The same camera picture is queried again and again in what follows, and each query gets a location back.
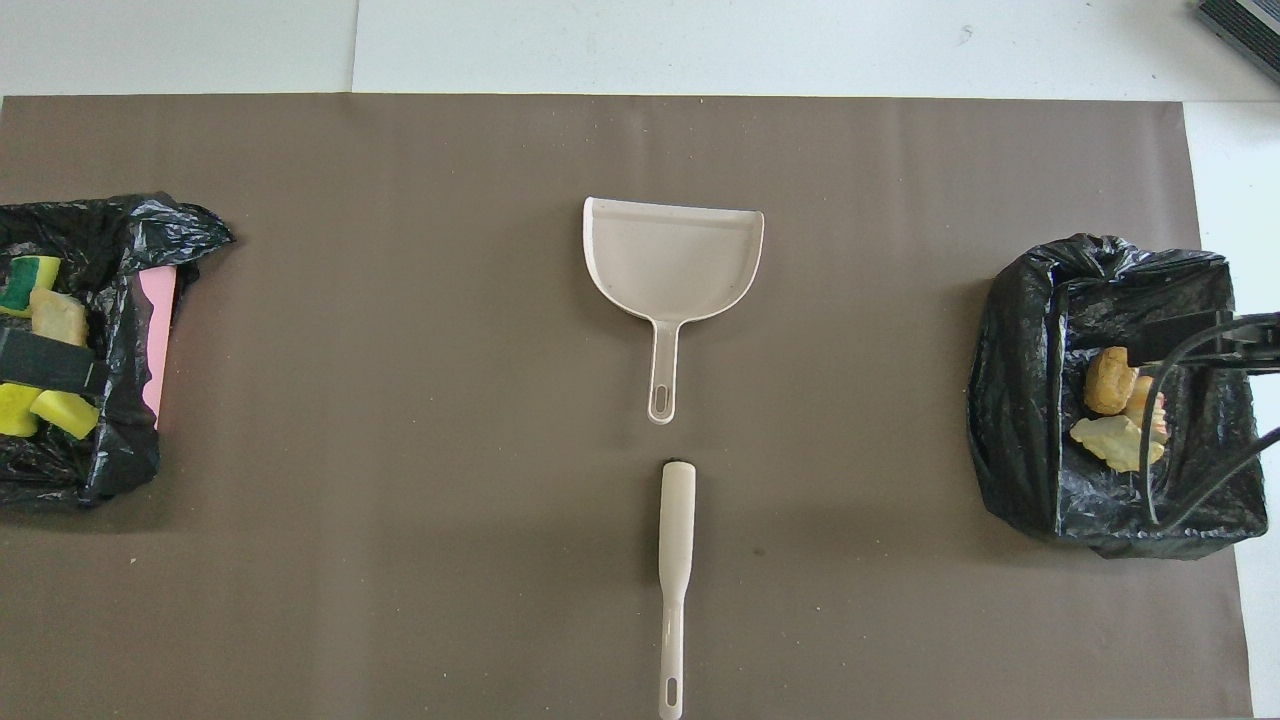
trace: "plastic bag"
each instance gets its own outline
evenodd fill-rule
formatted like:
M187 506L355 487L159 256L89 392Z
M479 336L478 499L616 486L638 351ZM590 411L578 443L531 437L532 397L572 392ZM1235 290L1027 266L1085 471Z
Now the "plastic bag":
M1160 530L1138 473L1111 470L1068 436L1088 416L1084 374L1101 348L1132 343L1152 320L1233 307L1226 260L1212 252L1144 252L1076 234L1005 268L987 297L969 380L969 443L987 510L1103 557L1193 560L1265 533L1257 459ZM1257 438L1243 370L1179 368L1164 393L1172 437L1152 465L1157 507L1184 500L1215 459Z
M54 290L88 311L88 346L108 368L97 428L83 441L41 423L29 438L0 436L0 505L93 506L155 477L155 414L142 401L151 302L137 273L175 265L174 302L196 261L232 242L209 210L164 193L0 206L0 273L20 255L63 259ZM29 323L0 315L4 324Z

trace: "white table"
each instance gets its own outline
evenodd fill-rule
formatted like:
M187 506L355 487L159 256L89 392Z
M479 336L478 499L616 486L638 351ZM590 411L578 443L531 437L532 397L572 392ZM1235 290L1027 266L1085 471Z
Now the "white table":
M1203 246L1242 311L1280 307L1280 85L1181 0L0 4L0 95L344 91L1184 101ZM1280 378L1254 392L1280 425ZM1280 536L1236 560L1253 708L1280 716Z

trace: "brown mat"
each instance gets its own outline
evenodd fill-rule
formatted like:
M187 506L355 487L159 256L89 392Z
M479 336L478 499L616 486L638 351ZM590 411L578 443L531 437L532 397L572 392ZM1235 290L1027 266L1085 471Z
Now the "brown mat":
M1178 105L10 97L0 140L0 201L165 190L243 241L178 316L160 477L0 516L0 716L655 716L672 456L690 719L1249 714L1231 552L1027 539L965 443L1005 264L1197 245ZM765 214L669 427L588 195Z

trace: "sponge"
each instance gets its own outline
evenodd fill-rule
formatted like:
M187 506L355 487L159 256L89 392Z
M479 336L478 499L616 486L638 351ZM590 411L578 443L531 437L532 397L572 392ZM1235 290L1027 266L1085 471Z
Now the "sponge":
M9 283L0 293L0 313L31 316L31 291L54 287L63 260L47 255L22 255L9 261Z
M38 387L18 383L0 384L0 434L31 437L36 434L36 416L31 414L31 404L41 393Z
M46 389L31 404L31 411L84 439L97 427L97 407L73 392Z

